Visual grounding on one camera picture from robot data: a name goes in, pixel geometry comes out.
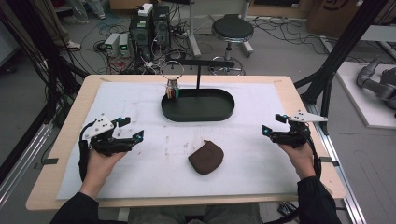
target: white paper sheet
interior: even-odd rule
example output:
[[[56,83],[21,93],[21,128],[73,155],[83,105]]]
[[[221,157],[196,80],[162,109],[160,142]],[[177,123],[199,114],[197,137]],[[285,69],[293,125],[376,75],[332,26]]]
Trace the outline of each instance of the white paper sheet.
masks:
[[[194,85],[181,83],[181,88]],[[131,117],[131,124],[116,129],[114,135],[127,138],[144,130],[145,136],[116,165],[99,198],[296,193],[298,176],[289,158],[262,135],[262,124],[274,131],[289,129],[275,121],[275,114],[284,110],[274,85],[202,84],[201,88],[229,92],[235,100],[233,114],[224,121],[174,122],[162,113],[164,83],[100,86],[85,124],[102,113],[110,119]],[[204,140],[224,151],[221,166],[209,175],[197,174],[188,160]],[[76,143],[57,199],[68,199],[79,190],[78,159]]]

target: hand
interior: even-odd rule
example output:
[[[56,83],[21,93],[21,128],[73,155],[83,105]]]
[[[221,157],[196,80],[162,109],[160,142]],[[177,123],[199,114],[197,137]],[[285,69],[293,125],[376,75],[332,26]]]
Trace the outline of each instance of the hand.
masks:
[[[107,177],[111,174],[114,165],[124,157],[125,154],[126,152],[120,152],[108,157],[91,149],[87,175],[85,176],[79,192],[96,199]]]
[[[288,154],[291,164],[296,168],[296,173],[300,179],[315,175],[314,156],[311,147],[307,143],[297,148],[280,144],[279,146]]]

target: sleeve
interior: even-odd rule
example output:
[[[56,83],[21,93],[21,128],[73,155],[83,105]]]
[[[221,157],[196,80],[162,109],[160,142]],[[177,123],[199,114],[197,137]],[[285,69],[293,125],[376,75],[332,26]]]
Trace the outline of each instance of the sleeve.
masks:
[[[99,203],[78,192],[55,214],[50,224],[99,224]]]
[[[298,182],[301,223],[341,223],[335,210],[335,201],[319,178],[307,177]]]

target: person's left hand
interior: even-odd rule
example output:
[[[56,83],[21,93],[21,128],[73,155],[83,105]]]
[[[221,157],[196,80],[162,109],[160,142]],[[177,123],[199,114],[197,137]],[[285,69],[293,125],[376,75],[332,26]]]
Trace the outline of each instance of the person's left hand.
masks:
[[[85,176],[79,192],[96,199],[107,177],[111,174],[114,165],[124,157],[125,154],[126,152],[120,152],[108,157],[98,153],[95,149],[91,149],[87,175]]]

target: brown leather pouch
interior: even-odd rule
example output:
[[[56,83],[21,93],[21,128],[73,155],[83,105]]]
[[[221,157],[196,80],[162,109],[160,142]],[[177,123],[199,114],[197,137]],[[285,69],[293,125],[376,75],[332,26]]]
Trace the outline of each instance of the brown leather pouch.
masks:
[[[194,170],[200,175],[210,174],[221,165],[224,152],[213,142],[207,141],[202,147],[189,156]]]

